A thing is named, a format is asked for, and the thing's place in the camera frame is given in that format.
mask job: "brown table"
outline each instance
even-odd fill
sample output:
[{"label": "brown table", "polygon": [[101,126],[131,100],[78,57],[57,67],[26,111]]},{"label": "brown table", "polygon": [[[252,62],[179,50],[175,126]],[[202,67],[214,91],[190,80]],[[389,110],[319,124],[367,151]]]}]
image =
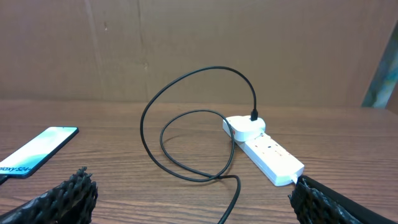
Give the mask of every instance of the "brown table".
[{"label": "brown table", "polygon": [[[58,185],[88,166],[99,186],[93,223],[216,223],[229,204],[233,179],[197,184],[158,168],[139,135],[145,103],[0,101],[0,159],[48,126],[78,126],[80,133],[33,176],[0,186],[4,213]],[[179,171],[161,153],[159,132],[174,116],[210,108],[225,116],[248,114],[249,105],[157,104],[145,121],[156,158]],[[304,173],[398,222],[398,116],[360,108],[259,107],[267,132],[305,164]],[[226,163],[231,141],[214,114],[188,115],[167,130],[174,158],[209,173]],[[230,174],[242,191],[228,223],[298,223],[287,195],[274,187],[239,148]]]}]

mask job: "phone screen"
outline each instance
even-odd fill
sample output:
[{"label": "phone screen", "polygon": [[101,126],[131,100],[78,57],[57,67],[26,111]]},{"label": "phone screen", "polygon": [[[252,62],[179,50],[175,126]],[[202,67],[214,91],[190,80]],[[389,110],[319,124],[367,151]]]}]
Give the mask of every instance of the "phone screen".
[{"label": "phone screen", "polygon": [[76,127],[49,127],[0,162],[0,175],[28,177],[75,134]]}]

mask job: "black cable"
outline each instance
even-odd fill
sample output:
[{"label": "black cable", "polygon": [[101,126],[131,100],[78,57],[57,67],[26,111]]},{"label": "black cable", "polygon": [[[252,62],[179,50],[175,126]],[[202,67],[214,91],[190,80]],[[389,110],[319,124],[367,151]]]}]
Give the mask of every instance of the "black cable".
[{"label": "black cable", "polygon": [[5,181],[7,181],[7,180],[8,180],[8,176],[7,175],[0,176],[0,185],[5,183]]},{"label": "black cable", "polygon": [[252,120],[252,121],[257,120],[258,113],[257,113],[257,109],[256,109],[256,104],[257,104],[257,102],[256,102],[256,93],[254,92],[254,88],[253,88],[253,86],[251,85],[251,83],[249,82],[249,80],[248,80],[242,73],[238,72],[238,71],[235,70],[235,69],[232,69],[232,68],[229,68],[229,67],[224,67],[224,66],[211,66],[211,67],[201,68],[201,69],[195,70],[195,71],[193,71],[193,72],[187,73],[187,74],[185,74],[185,75],[182,75],[181,77],[175,79],[174,81],[172,81],[171,83],[169,83],[168,85],[166,85],[165,87],[163,87],[163,89],[161,89],[161,90],[153,97],[153,99],[150,100],[150,102],[149,102],[148,105],[145,107],[144,111],[142,112],[139,130],[140,130],[140,134],[141,134],[141,141],[142,141],[142,144],[144,145],[144,148],[145,148],[145,150],[147,151],[149,157],[155,162],[156,165],[158,165],[161,169],[163,169],[164,171],[168,172],[169,174],[172,174],[172,175],[174,175],[174,176],[176,176],[176,177],[178,177],[178,178],[181,178],[181,179],[183,179],[183,180],[189,180],[189,181],[193,181],[193,182],[207,182],[207,181],[211,181],[211,180],[214,180],[214,179],[227,179],[227,178],[235,178],[235,179],[236,179],[238,185],[237,185],[237,187],[236,187],[236,191],[235,191],[234,197],[233,197],[231,203],[229,204],[228,208],[227,208],[226,211],[224,212],[223,216],[222,216],[221,219],[218,221],[218,224],[222,224],[222,223],[224,223],[224,222],[226,221],[226,219],[228,218],[228,216],[229,216],[229,214],[231,213],[232,209],[234,208],[235,203],[236,203],[236,201],[238,200],[239,193],[240,193],[240,191],[241,191],[241,181],[240,181],[240,179],[239,179],[238,176],[236,176],[236,175],[222,175],[222,174],[227,170],[227,168],[229,167],[229,165],[231,165],[231,162],[232,162],[232,159],[233,159],[233,156],[234,156],[234,150],[235,150],[235,144],[234,144],[234,142],[235,142],[235,140],[234,140],[233,134],[231,135],[232,146],[231,146],[231,154],[230,154],[230,156],[229,156],[228,162],[226,163],[225,167],[224,167],[220,172],[218,172],[216,175],[207,174],[207,173],[204,173],[204,172],[200,172],[199,170],[195,170],[195,169],[189,168],[189,167],[187,167],[187,166],[185,166],[185,165],[179,163],[179,162],[176,161],[175,159],[173,159],[173,157],[170,156],[170,154],[166,151],[166,149],[165,149],[165,147],[164,147],[164,144],[163,144],[163,134],[164,134],[164,131],[166,130],[166,128],[167,128],[173,121],[175,121],[176,119],[179,119],[180,117],[182,117],[182,116],[184,116],[184,115],[186,115],[186,114],[190,114],[190,113],[195,113],[195,112],[210,112],[210,113],[217,114],[218,116],[222,117],[223,120],[225,120],[226,124],[228,125],[229,132],[232,133],[233,130],[232,130],[232,127],[231,127],[231,125],[229,124],[228,120],[227,120],[221,113],[219,113],[219,112],[217,112],[217,111],[213,111],[213,110],[193,110],[193,111],[188,111],[188,112],[182,113],[182,114],[176,116],[175,118],[173,118],[171,121],[169,121],[169,122],[164,126],[164,128],[162,129],[162,131],[161,131],[161,133],[160,133],[160,146],[161,146],[163,152],[165,153],[165,155],[166,155],[172,162],[174,162],[176,165],[180,166],[181,168],[183,168],[183,169],[185,169],[185,170],[188,170],[188,171],[190,171],[190,172],[193,172],[193,173],[195,173],[195,174],[199,174],[199,175],[202,175],[202,176],[204,176],[204,177],[207,177],[206,179],[196,179],[196,178],[191,178],[191,177],[185,177],[185,176],[180,175],[180,174],[178,174],[178,173],[176,173],[176,172],[174,172],[174,171],[171,171],[170,169],[168,169],[168,168],[166,168],[165,166],[163,166],[162,164],[160,164],[160,163],[155,159],[155,157],[152,155],[152,153],[150,152],[150,150],[149,150],[149,148],[148,148],[148,145],[146,144],[145,137],[144,137],[144,119],[145,119],[145,115],[146,115],[146,113],[148,112],[149,107],[153,104],[153,102],[154,102],[165,90],[167,90],[167,89],[170,88],[172,85],[174,85],[174,84],[176,84],[177,82],[179,82],[180,80],[182,80],[182,79],[184,79],[184,78],[187,78],[188,76],[193,75],[193,74],[195,74],[195,73],[202,72],[202,71],[205,71],[205,70],[211,70],[211,69],[229,70],[229,71],[231,71],[231,72],[234,72],[234,73],[238,74],[240,77],[242,77],[242,78],[246,81],[246,83],[249,85],[249,87],[250,87],[250,89],[251,89],[251,91],[252,91],[253,100],[254,100],[254,106],[253,106],[253,110],[252,110],[252,112],[251,112],[251,120]]}]

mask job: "white power adapter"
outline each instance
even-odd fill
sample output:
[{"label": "white power adapter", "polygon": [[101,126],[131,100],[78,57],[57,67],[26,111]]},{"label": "white power adapter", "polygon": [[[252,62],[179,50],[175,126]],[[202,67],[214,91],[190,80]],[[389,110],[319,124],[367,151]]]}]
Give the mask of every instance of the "white power adapter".
[{"label": "white power adapter", "polygon": [[[251,121],[250,116],[231,116],[227,120],[236,144],[275,186],[297,182],[297,178],[303,174],[304,165],[265,133],[263,119]],[[223,129],[231,136],[225,121]]]}]

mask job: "black textured object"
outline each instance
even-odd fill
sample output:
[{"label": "black textured object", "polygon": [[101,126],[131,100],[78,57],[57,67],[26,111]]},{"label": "black textured object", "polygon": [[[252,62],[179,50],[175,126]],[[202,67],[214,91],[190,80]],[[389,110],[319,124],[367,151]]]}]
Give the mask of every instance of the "black textured object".
[{"label": "black textured object", "polygon": [[0,216],[0,224],[87,224],[98,197],[86,167],[68,181]]},{"label": "black textured object", "polygon": [[301,224],[395,223],[304,175],[289,199]]}]

